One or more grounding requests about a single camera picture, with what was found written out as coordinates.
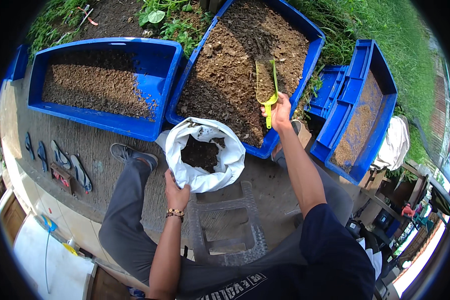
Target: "white sack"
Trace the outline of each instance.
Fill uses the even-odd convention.
[[[377,158],[370,166],[371,170],[398,169],[410,148],[410,137],[408,136],[407,125],[397,116],[390,119],[387,135],[381,144]]]
[[[224,138],[225,148],[218,147],[218,164],[210,174],[201,167],[192,167],[182,162],[181,150],[189,138],[200,142],[211,142],[213,138]],[[215,120],[188,117],[173,129],[163,131],[155,141],[165,152],[168,168],[175,176],[180,188],[190,185],[193,193],[213,192],[234,183],[245,167],[245,147],[232,129]]]

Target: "hand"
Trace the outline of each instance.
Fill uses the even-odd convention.
[[[267,117],[267,114],[265,113],[265,107],[262,106],[260,109],[261,115],[263,117]],[[291,109],[292,105],[290,104],[288,95],[286,93],[278,92],[277,102],[271,106],[271,126],[277,132],[286,128],[287,126],[291,126]]]
[[[190,198],[190,185],[186,184],[183,189],[180,189],[175,183],[175,177],[172,176],[170,169],[165,172],[165,196],[168,208],[180,211],[187,207]]]

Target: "clothes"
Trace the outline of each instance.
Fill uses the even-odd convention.
[[[308,265],[274,266],[198,299],[372,299],[370,259],[329,205],[319,204],[306,215],[300,250]]]
[[[344,226],[351,214],[353,201],[328,174],[320,170],[318,168],[327,202]],[[150,267],[157,247],[140,223],[149,175],[150,168],[144,162],[132,158],[126,161],[98,234],[102,247],[114,261],[146,285],[149,285]],[[301,233],[302,225],[266,255],[243,266],[202,265],[182,257],[176,298],[196,299],[234,279],[274,266],[305,266],[307,261],[299,248]]]

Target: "blue plastic crate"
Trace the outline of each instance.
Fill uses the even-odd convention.
[[[25,77],[28,63],[28,45],[20,45],[15,52],[12,62],[6,69],[5,80],[14,81]]]
[[[43,102],[42,90],[50,56],[83,50],[122,50],[135,53],[133,60],[137,66],[138,73],[135,75],[138,89],[144,94],[151,95],[149,100],[145,101],[155,99],[157,104],[151,116],[136,118]],[[162,131],[163,114],[182,53],[182,47],[177,42],[134,37],[96,38],[42,50],[36,54],[33,62],[28,108],[140,140],[155,141]]]
[[[360,96],[370,70],[377,80],[383,97],[380,105],[376,108],[377,115],[374,120],[371,120],[372,127],[355,162],[352,164],[351,161],[345,161],[346,166],[351,166],[350,173],[347,173],[341,167],[333,164],[330,159],[352,117],[361,115],[360,110],[356,108],[365,105]],[[327,168],[358,185],[382,146],[397,99],[395,81],[375,40],[357,40],[343,86],[343,92],[333,103],[330,114],[317,140],[313,143],[310,153],[323,161]],[[346,136],[345,140],[349,145],[356,143],[350,136]]]
[[[222,8],[218,11],[218,13],[213,18],[210,27],[207,32],[204,34],[202,40],[198,44],[198,46],[193,50],[190,59],[183,71],[180,75],[180,80],[178,81],[177,87],[173,92],[172,98],[170,99],[170,103],[166,109],[166,119],[168,122],[176,125],[183,120],[184,117],[176,114],[177,104],[180,100],[180,95],[182,93],[183,88],[187,84],[187,78],[192,70],[193,64],[196,62],[197,57],[200,53],[200,50],[205,44],[208,36],[210,35],[211,30],[215,27],[218,22],[218,18],[221,17],[225,11],[235,2],[235,0],[228,0],[224,3]],[[313,69],[315,68],[315,64],[317,63],[318,57],[320,56],[320,52],[322,51],[322,47],[325,43],[325,35],[324,33],[309,19],[307,19],[304,15],[302,15],[298,10],[293,8],[290,4],[286,3],[282,0],[263,0],[270,8],[272,8],[275,12],[282,15],[282,17],[288,21],[288,23],[294,26],[298,31],[300,31],[306,39],[310,42],[308,46],[308,54],[305,58],[305,62],[303,64],[303,73],[302,79],[300,80],[298,87],[296,88],[293,95],[290,97],[290,102],[292,104],[292,109],[290,111],[290,117],[292,117],[295,109],[297,108],[300,96],[303,93],[303,89],[307,84],[308,79],[312,75]],[[267,134],[264,136],[263,144],[260,148],[251,146],[245,142],[242,142],[245,147],[247,153],[255,155],[261,159],[266,159],[272,153],[273,148],[277,145],[279,141],[278,133],[274,129],[270,129]]]
[[[326,119],[343,87],[347,70],[348,66],[325,66],[319,75],[323,82],[322,87],[316,92],[316,97],[312,95],[304,110]]]

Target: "gray pants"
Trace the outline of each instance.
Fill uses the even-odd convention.
[[[279,165],[287,168],[282,151],[275,159]],[[323,182],[327,203],[340,223],[345,225],[352,212],[353,201],[324,170],[317,165],[316,167]],[[157,244],[147,236],[140,223],[145,183],[149,175],[150,168],[143,162],[137,159],[126,161],[98,234],[102,247],[120,267],[146,285],[149,285],[150,267],[157,248]],[[195,299],[233,279],[246,277],[276,265],[306,265],[307,262],[299,249],[301,232],[300,225],[276,248],[243,266],[203,265],[182,257],[176,297]]]

